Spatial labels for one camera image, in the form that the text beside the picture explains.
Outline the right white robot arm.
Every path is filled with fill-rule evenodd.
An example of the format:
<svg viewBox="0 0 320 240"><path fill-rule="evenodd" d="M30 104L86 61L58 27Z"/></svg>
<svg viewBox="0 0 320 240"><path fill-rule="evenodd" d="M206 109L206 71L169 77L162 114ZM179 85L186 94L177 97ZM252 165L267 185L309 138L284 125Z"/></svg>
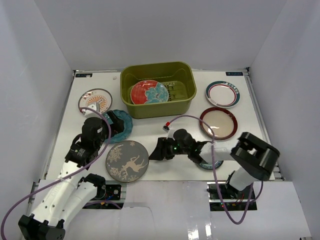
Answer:
<svg viewBox="0 0 320 240"><path fill-rule="evenodd" d="M176 155L186 155L197 165L236 161L240 167L233 171L220 187L226 195L236 200L244 189L257 181L268 181L276 166L280 151L250 132L243 132L231 150L215 148L211 141L196 141L185 129L169 130L167 137L159 137L150 160L171 160Z"/></svg>

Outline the red and teal plate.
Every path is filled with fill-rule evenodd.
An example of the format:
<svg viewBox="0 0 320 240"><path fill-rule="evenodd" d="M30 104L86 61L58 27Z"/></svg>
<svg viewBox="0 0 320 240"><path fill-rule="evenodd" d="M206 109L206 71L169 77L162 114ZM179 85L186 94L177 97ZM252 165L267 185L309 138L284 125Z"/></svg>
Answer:
<svg viewBox="0 0 320 240"><path fill-rule="evenodd" d="M132 87L130 99L135 105L165 103L169 100L169 92L162 83L147 79Z"/></svg>

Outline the grey deer plate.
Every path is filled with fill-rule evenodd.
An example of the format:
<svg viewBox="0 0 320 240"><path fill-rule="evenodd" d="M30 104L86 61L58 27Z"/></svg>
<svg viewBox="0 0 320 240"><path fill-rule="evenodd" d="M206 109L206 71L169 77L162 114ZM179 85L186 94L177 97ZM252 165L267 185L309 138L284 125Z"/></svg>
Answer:
<svg viewBox="0 0 320 240"><path fill-rule="evenodd" d="M149 166L147 149L139 142L126 140L115 144L106 156L106 170L116 181L132 183L140 179Z"/></svg>

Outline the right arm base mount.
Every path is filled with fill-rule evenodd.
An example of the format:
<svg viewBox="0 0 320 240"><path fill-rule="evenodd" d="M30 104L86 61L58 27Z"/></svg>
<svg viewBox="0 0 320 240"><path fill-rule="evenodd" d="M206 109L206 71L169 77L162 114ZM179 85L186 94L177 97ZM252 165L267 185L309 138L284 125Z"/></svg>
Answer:
<svg viewBox="0 0 320 240"><path fill-rule="evenodd" d="M250 193L250 186L247 186L243 191L238 193L229 193L225 187L225 182L221 181L219 182L219 188L224 204L220 201L216 184L214 182L207 183L206 191L208 193L211 212L223 212L224 206L226 206L229 212L245 210Z"/></svg>

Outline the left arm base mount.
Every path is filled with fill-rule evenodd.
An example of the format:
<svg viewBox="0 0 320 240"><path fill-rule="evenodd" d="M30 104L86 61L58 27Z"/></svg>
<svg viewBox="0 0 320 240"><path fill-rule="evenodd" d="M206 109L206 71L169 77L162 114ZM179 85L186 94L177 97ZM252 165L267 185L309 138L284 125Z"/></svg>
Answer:
<svg viewBox="0 0 320 240"><path fill-rule="evenodd" d="M126 188L121 184L107 184L101 194L93 198L83 209L91 210L120 210L124 206Z"/></svg>

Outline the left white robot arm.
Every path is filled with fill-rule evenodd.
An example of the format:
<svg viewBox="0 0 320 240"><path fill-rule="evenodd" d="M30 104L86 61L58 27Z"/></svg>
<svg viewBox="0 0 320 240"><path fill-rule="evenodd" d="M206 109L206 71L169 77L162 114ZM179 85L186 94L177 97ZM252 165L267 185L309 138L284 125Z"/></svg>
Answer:
<svg viewBox="0 0 320 240"><path fill-rule="evenodd" d="M106 117L89 117L72 141L56 183L30 215L22 215L18 226L26 240L62 240L67 224L90 200L106 193L104 177L89 173L91 164L103 152L104 142L124 131L124 121L110 110Z"/></svg>

